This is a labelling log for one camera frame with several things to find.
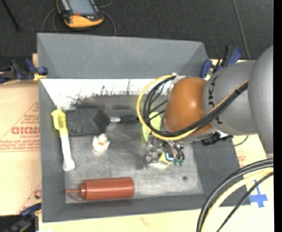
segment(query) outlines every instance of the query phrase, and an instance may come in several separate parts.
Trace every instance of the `yellow object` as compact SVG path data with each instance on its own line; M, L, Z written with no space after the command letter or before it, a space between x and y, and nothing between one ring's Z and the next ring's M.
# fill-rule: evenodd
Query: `yellow object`
M69 23L66 20L64 20L65 24L70 28L87 28L100 24L103 21L103 19L97 21L91 21L80 15L71 15L70 19L72 23Z
M152 129L145 123L145 121L143 120L143 118L142 118L142 116L141 116L141 113L140 113L141 99L142 99L142 97L144 96L146 90L148 90L148 88L149 88L150 86L152 86L154 83L156 83L156 82L158 82L158 81L160 81L160 80L164 80L164 79L167 79L167 78L170 78L170 77L174 77L174 76L176 76L176 74L164 75L164 76L161 76L161 77L159 77L159 78L153 80L152 82L150 82L150 83L141 91L141 93L140 93L140 95L139 95L139 97L138 97L138 99L137 99L137 105L136 105L136 107L137 107L137 115L138 115L138 119L139 119L140 123L141 123L141 124L145 127L145 129L148 130L152 135L154 135L155 137L157 137L157 138L159 138L159 139L161 139L161 140L165 140L165 141L180 140L180 139L182 139L182 138L184 138L184 137L187 137L188 135L192 134L193 132L195 132L195 131L198 129L198 127L196 127L196 128L191 129L191 130L189 130L189 131L187 131L187 132L185 132L185 133L183 133L182 135L179 135L179 136L169 136L169 137L167 137L167 136L161 136L160 134L158 134L158 133L152 131ZM244 85L245 83L247 83L247 82L248 82L248 80L246 80L244 83L242 83L241 85L239 85L239 86L237 87L237 89L238 89L240 86L242 86L242 85ZM207 115L208 115L209 113L211 113L213 110L215 110L215 109L216 109L220 104L222 104L225 100L227 100L232 94L233 94L233 92L230 93L226 98L224 98L224 99L223 99L218 105L216 105L212 110L210 110L210 111L207 113Z
M171 163L170 161L166 159L166 155L164 153L161 154L158 161L159 161L159 164L163 165L165 168L168 167Z
M40 75L38 73L34 73L34 78L33 78L34 81L39 81L39 79L41 79L41 78L46 78L46 76Z
M211 214L213 214L213 211L216 210L224 201L225 199L231 195L233 192L235 192L240 187L246 185L248 182L253 181L254 179L261 179L262 177L266 176L267 174L273 172L273 168L266 168L261 171L258 171L252 175L249 175L248 177L244 178L243 180L240 180L239 182L232 185L229 189L227 189L222 195L219 196L219 198L213 203L211 208L208 211L208 214L206 215L204 219L203 227L201 228L201 232L207 231L207 226L209 224L209 218Z
M68 136L66 114L59 109L54 110L51 115L53 116L54 127L59 131L60 137Z
M158 112L152 112L150 114L150 117L153 117L153 116L155 116L157 114L158 114ZM151 120L151 123L152 123L152 126L156 130L159 130L160 129L160 125L161 125L161 117L160 116L156 116L155 118L153 118ZM145 126L142 126L142 132L143 132L143 137L144 137L145 141L148 141L150 132L145 128Z

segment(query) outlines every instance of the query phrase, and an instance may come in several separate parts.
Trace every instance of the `dark floor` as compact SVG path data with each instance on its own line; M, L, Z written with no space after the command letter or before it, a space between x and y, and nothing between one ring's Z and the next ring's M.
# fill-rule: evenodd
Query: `dark floor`
M234 0L239 12L245 49L239 22L232 0L113 0L104 11L116 24L117 36L160 39L184 39L204 42L210 58L221 58L225 46L237 45L242 58L257 59L273 44L274 0ZM0 1L0 68L12 57L30 56L36 51L36 33L55 0L6 0L21 32L8 16ZM108 0L97 0L99 4ZM58 15L58 31L69 32ZM52 17L45 23L45 31L54 31ZM112 35L113 26L105 20L90 30L96 35ZM15 217L0 218L0 231Z

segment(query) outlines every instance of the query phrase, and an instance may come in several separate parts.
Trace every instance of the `blue clamp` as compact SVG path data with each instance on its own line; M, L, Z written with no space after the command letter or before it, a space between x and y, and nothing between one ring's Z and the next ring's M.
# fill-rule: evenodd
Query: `blue clamp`
M233 46L233 47L234 47L233 54L229 58L229 61L227 62L226 66L235 64L239 60L239 58L242 56L242 51L237 46Z
M229 45L226 47L225 56L221 63L222 66L230 66L235 64L242 56L242 51L235 45Z
M0 69L0 84L13 80L34 79L35 74L46 76L48 69L44 66L36 68L31 60L26 59L24 66L19 66L13 59L5 68Z
M202 67L201 67L201 72L200 72L200 77L205 78L207 74L210 72L212 66L212 61L207 59L204 61Z
M22 217L22 219L14 223L8 229L5 229L4 232L24 232L26 231L26 229L28 229L33 224L34 220L37 218L34 212L40 210L41 207L42 207L41 203L38 203L38 204L35 204L21 211L20 216Z

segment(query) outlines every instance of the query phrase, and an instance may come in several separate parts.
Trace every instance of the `handheld device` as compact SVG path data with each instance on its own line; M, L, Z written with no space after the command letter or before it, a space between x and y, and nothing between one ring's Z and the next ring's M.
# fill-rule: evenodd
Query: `handheld device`
M65 24L73 29L92 27L103 21L94 0L56 0L56 7Z

